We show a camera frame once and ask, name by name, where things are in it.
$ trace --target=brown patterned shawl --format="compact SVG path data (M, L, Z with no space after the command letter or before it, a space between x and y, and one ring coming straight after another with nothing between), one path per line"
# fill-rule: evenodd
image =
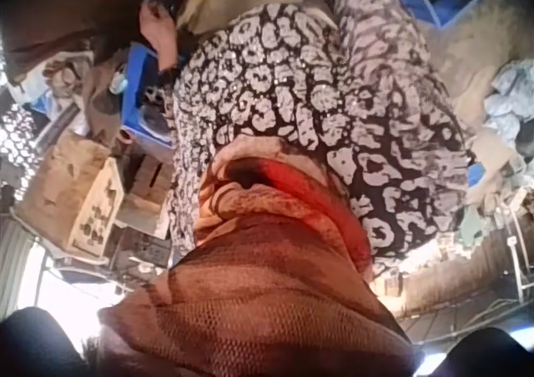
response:
M113 375L411 375L370 291L370 249L337 178L280 138L238 137L199 191L197 249L101 310Z

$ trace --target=hand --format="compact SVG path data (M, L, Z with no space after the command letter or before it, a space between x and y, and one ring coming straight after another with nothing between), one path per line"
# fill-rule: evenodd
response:
M143 0L139 26L143 36L158 54L159 71L173 67L178 62L176 26L165 7L161 3Z

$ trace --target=debris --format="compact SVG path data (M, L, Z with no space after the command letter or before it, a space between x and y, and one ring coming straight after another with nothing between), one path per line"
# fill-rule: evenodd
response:
M523 124L534 119L534 59L507 64L492 86L496 93L484 101L486 126L515 149Z

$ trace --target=leopard print fabric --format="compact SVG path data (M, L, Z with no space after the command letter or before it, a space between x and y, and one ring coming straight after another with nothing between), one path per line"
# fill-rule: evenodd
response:
M239 134L284 137L346 184L375 274L455 228L466 152L444 84L399 0L326 0L339 28L270 4L204 42L175 85L171 234L194 248L199 180Z

